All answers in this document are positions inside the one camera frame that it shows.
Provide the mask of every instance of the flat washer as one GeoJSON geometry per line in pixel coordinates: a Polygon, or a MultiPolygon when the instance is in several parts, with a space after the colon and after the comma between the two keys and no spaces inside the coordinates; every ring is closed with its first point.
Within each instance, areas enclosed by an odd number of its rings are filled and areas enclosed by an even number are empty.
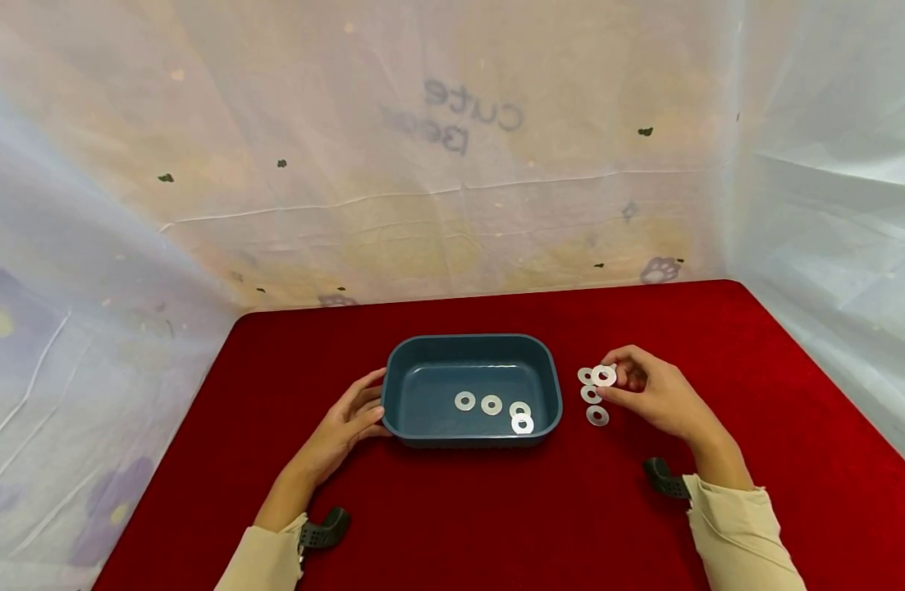
{"type": "Polygon", "coordinates": [[[581,384],[593,386],[593,369],[588,367],[577,369],[577,379],[580,380],[581,384]]]}
{"type": "Polygon", "coordinates": [[[534,419],[531,418],[531,415],[519,413],[512,417],[512,430],[518,435],[527,435],[534,430],[534,419]]]}
{"type": "Polygon", "coordinates": [[[592,405],[595,405],[597,402],[600,402],[602,398],[600,398],[600,394],[596,393],[596,386],[583,386],[580,388],[580,396],[587,402],[592,405]]]}
{"type": "Polygon", "coordinates": [[[587,409],[587,421],[597,427],[605,427],[610,422],[610,413],[599,405],[589,406],[587,409]]]}
{"type": "Polygon", "coordinates": [[[485,415],[497,415],[497,413],[501,412],[501,399],[495,394],[488,394],[488,396],[482,398],[482,410],[485,411],[485,415]]]}
{"type": "Polygon", "coordinates": [[[508,406],[508,415],[527,415],[531,416],[531,406],[528,403],[515,400],[512,405],[508,406]]]}
{"type": "Polygon", "coordinates": [[[598,365],[593,368],[593,383],[600,387],[608,387],[616,384],[616,371],[606,365],[598,365]],[[606,373],[607,378],[601,378],[601,373],[606,373]]]}
{"type": "Polygon", "coordinates": [[[471,410],[475,408],[475,394],[472,394],[472,392],[459,392],[456,394],[455,408],[459,410],[471,410]]]}

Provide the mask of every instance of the paw print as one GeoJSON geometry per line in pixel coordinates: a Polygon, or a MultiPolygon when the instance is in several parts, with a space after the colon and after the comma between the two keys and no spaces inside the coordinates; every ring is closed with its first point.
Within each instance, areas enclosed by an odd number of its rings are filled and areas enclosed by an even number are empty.
{"type": "Polygon", "coordinates": [[[318,296],[318,301],[320,301],[323,309],[333,309],[333,307],[342,305],[359,305],[358,301],[354,298],[348,298],[340,293],[318,296]]]}
{"type": "Polygon", "coordinates": [[[655,285],[659,284],[659,282],[671,281],[678,277],[679,269],[681,268],[681,263],[678,263],[674,258],[656,256],[653,260],[649,261],[646,268],[639,274],[639,281],[644,282],[646,285],[655,285]]]}

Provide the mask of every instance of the blue plastic tray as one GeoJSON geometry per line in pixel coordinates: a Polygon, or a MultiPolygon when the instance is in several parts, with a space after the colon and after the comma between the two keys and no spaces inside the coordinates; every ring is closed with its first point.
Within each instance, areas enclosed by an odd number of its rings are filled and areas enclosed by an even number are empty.
{"type": "Polygon", "coordinates": [[[528,335],[413,337],[390,354],[383,380],[384,427],[409,447],[529,447],[556,427],[564,405],[551,353],[528,335]],[[459,410],[456,394],[475,394],[459,410]],[[486,415],[482,398],[496,394],[498,415],[486,415]],[[509,406],[531,406],[534,429],[517,434],[509,406]]]}

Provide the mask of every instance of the forearm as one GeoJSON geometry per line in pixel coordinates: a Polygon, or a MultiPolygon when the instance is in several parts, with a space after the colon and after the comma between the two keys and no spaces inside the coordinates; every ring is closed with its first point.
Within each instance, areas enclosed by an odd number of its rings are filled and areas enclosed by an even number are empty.
{"type": "Polygon", "coordinates": [[[292,460],[274,481],[253,525],[278,533],[308,510],[313,494],[313,478],[292,460]]]}
{"type": "Polygon", "coordinates": [[[688,523],[714,591],[805,589],[770,498],[753,485],[744,456],[724,428],[690,442],[697,475],[684,482],[691,496],[688,523]]]}
{"type": "Polygon", "coordinates": [[[706,483],[738,491],[756,489],[744,463],[742,450],[720,424],[713,432],[689,441],[688,446],[695,456],[698,475],[706,483]]]}
{"type": "Polygon", "coordinates": [[[217,591],[291,591],[301,578],[301,528],[314,492],[293,462],[284,468],[265,498],[253,527],[242,535],[217,591]]]}

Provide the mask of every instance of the red tablecloth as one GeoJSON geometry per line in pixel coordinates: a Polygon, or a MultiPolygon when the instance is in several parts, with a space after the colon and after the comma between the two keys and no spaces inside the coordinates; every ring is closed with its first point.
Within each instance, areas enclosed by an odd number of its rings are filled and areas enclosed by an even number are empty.
{"type": "Polygon", "coordinates": [[[577,368],[635,342],[683,369],[774,500],[809,589],[905,590],[905,462],[743,286],[694,282],[242,318],[162,459],[99,591],[211,589],[278,470],[398,342],[517,332],[551,349],[564,418],[539,447],[364,442],[315,497],[354,517],[299,589],[705,589],[684,502],[640,462],[692,470],[624,410],[587,422],[577,368]]]}

